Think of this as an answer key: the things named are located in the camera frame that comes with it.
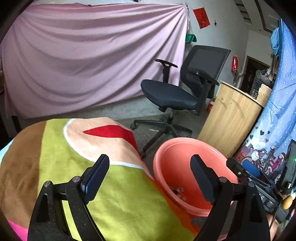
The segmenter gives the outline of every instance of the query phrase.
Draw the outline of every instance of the blue polka dot curtain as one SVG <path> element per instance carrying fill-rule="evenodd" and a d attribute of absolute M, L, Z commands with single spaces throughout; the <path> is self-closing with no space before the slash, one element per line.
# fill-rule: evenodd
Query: blue polka dot curtain
<path fill-rule="evenodd" d="M 272 93 L 251 134 L 234 158 L 255 176 L 280 178 L 291 139 L 296 139 L 296 41 L 280 22 L 282 51 Z"/>

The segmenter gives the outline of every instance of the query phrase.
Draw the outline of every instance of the black office chair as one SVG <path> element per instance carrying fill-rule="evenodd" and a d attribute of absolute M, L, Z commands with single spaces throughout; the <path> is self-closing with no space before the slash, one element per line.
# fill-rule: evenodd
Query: black office chair
<path fill-rule="evenodd" d="M 217 78 L 229 53 L 230 50 L 228 49 L 202 45 L 196 45 L 191 49 L 181 67 L 181 81 L 191 89 L 192 95 L 181 87 L 168 84 L 170 67 L 177 68 L 177 66 L 156 59 L 156 62 L 163 65 L 163 82 L 143 80 L 141 83 L 142 91 L 152 103 L 159 106 L 159 110 L 162 112 L 165 112 L 169 107 L 173 110 L 189 110 L 195 115 L 201 115 L 206 98 L 213 98 L 215 85 L 219 85 Z M 135 120 L 133 122 L 132 130 L 137 128 L 137 124 L 162 127 L 143 147 L 143 157 L 146 150 L 163 134 L 170 133 L 173 137 L 180 137 L 178 131 L 185 131 L 191 137 L 192 130 L 172 122 L 173 112 L 166 122 L 156 120 Z"/>

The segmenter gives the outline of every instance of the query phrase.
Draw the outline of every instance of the pink bed sheet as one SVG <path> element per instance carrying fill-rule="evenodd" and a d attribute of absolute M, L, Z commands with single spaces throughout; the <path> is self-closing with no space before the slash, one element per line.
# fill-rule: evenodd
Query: pink bed sheet
<path fill-rule="evenodd" d="M 179 66 L 188 24 L 179 4 L 30 6 L 2 42 L 6 107 L 34 118 L 142 95 L 143 79 L 162 80 L 156 58 Z"/>
<path fill-rule="evenodd" d="M 22 226 L 8 220 L 10 226 L 15 231 L 15 233 L 19 236 L 22 241 L 27 241 L 28 239 L 28 229 L 23 228 Z"/>

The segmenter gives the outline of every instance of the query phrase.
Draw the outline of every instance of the green bag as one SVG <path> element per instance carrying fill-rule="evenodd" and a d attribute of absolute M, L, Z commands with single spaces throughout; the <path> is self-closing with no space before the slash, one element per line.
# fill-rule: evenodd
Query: green bag
<path fill-rule="evenodd" d="M 185 43 L 197 42 L 196 36 L 194 34 L 186 34 Z"/>

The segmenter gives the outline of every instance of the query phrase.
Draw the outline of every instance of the red shape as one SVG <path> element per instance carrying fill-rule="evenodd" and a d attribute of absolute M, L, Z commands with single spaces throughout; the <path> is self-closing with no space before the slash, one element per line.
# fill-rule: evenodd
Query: red shape
<path fill-rule="evenodd" d="M 136 151 L 138 151 L 133 133 L 118 125 L 99 126 L 86 130 L 83 133 L 97 137 L 122 138 L 131 144 Z"/>
<path fill-rule="evenodd" d="M 237 62 L 238 62 L 237 56 L 236 55 L 232 56 L 232 67 L 231 67 L 232 71 L 237 71 Z"/>
<path fill-rule="evenodd" d="M 200 26 L 200 28 L 205 28 L 210 25 L 210 21 L 209 21 L 209 18 L 207 17 L 207 13 L 204 7 L 194 9 L 193 12 L 198 21 L 198 25 Z"/>
<path fill-rule="evenodd" d="M 246 157 L 246 154 L 240 150 L 238 151 L 235 155 L 234 155 L 234 159 L 238 162 L 238 163 L 241 163 L 242 160 Z"/>

